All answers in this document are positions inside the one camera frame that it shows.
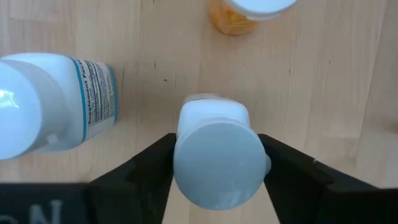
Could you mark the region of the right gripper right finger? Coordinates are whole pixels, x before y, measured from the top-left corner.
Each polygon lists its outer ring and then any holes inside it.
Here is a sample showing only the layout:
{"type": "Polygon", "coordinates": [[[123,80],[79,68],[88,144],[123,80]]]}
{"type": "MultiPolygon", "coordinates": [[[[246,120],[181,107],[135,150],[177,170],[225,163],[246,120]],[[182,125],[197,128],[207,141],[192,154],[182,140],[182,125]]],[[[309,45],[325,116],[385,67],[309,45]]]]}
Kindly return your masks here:
{"type": "Polygon", "coordinates": [[[398,224],[398,188],[379,189],[266,134],[264,179],[280,224],[398,224]]]}

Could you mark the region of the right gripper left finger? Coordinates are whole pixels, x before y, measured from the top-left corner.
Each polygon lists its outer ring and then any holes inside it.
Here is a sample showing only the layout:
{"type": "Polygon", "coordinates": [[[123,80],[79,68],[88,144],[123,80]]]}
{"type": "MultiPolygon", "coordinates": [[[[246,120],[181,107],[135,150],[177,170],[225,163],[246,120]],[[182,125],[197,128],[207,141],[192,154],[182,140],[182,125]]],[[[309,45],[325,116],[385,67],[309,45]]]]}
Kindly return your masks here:
{"type": "Polygon", "coordinates": [[[0,224],[162,224],[176,135],[86,183],[0,182],[0,224]]]}

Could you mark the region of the white bottle blue label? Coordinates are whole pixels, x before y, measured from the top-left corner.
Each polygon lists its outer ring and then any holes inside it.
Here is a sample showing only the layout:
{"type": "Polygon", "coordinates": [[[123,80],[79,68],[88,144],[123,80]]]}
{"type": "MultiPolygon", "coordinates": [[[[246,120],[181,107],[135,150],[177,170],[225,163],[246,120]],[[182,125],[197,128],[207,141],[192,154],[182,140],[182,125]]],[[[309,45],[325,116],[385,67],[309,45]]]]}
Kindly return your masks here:
{"type": "Polygon", "coordinates": [[[238,207],[258,191],[271,164],[242,103],[209,93],[185,99],[173,169],[189,201],[209,210],[238,207]]]}
{"type": "Polygon", "coordinates": [[[0,58],[0,160],[73,149],[117,120],[111,66],[50,53],[0,58]]]}

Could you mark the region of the orange pill bottle white cap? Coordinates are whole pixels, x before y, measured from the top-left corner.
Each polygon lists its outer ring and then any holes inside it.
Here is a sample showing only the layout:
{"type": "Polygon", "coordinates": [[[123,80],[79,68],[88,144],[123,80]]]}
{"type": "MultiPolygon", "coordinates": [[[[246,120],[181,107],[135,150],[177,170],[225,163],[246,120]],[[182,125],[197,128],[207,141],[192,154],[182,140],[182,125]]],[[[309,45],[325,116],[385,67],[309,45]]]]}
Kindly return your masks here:
{"type": "Polygon", "coordinates": [[[213,26],[224,35],[243,35],[281,15],[298,0],[208,0],[213,26]]]}

